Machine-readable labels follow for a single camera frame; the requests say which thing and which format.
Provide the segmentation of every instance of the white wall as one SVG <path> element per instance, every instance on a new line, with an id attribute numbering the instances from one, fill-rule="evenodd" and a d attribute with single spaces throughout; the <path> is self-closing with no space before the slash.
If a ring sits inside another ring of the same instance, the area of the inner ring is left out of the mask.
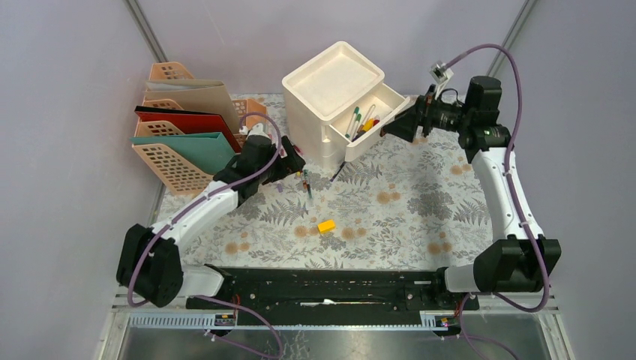
<path id="1" fill-rule="evenodd" d="M 430 66 L 474 44 L 500 44 L 524 0 L 139 0 L 166 56 L 230 92 L 282 92 L 281 80 L 339 40 L 420 94 Z M 452 86 L 484 73 L 494 52 L 453 67 Z"/>
<path id="2" fill-rule="evenodd" d="M 153 58 L 123 1 L 36 2 L 0 1 L 0 359 L 86 360 L 158 186 L 128 142 Z"/>
<path id="3" fill-rule="evenodd" d="M 635 17 L 633 0 L 539 1 L 512 49 L 524 99 L 519 173 L 562 245 L 554 293 L 578 360 L 636 354 Z M 512 126 L 509 67 L 500 77 Z"/>

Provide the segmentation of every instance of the beige folder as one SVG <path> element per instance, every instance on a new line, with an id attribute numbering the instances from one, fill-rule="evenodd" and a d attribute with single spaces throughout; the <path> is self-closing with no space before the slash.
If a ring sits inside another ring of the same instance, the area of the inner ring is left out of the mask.
<path id="1" fill-rule="evenodd" d="M 169 79 L 146 82 L 146 100 L 170 99 L 183 110 L 218 114 L 233 134 L 239 133 L 239 116 L 225 85 L 217 80 Z"/>

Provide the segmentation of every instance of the red folder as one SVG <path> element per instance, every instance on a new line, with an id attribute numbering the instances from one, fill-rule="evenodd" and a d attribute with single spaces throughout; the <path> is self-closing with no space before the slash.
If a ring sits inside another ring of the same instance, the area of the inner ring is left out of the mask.
<path id="1" fill-rule="evenodd" d="M 235 152 L 241 152 L 241 146 L 236 141 L 234 134 L 225 124 L 225 121 L 220 115 L 206 114 L 204 112 L 193 113 L 179 110 L 165 110 L 165 109 L 153 109 L 144 108 L 149 111 L 142 111 L 135 109 L 135 113 L 139 116 L 142 122 L 157 122 L 164 120 L 171 122 L 184 134 L 198 134 L 198 133 L 222 133 L 227 139 L 227 142 Z"/>

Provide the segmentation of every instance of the white storage drawer unit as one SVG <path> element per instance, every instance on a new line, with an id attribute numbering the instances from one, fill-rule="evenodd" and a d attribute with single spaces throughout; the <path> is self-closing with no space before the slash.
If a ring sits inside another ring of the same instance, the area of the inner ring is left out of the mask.
<path id="1" fill-rule="evenodd" d="M 283 78 L 291 140 L 323 168 L 355 160 L 409 102 L 383 81 L 382 70 L 348 43 L 330 46 Z M 351 142 L 344 134 L 354 109 L 364 115 L 372 104 L 380 123 Z"/>

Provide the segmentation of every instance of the teal folder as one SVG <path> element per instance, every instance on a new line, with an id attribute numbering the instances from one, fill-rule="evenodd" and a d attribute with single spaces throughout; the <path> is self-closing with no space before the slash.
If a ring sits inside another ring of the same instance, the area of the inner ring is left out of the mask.
<path id="1" fill-rule="evenodd" d="M 189 133 L 186 135 L 131 137 L 134 145 L 164 144 L 190 161 L 204 173 L 216 174 L 235 155 L 222 133 Z"/>

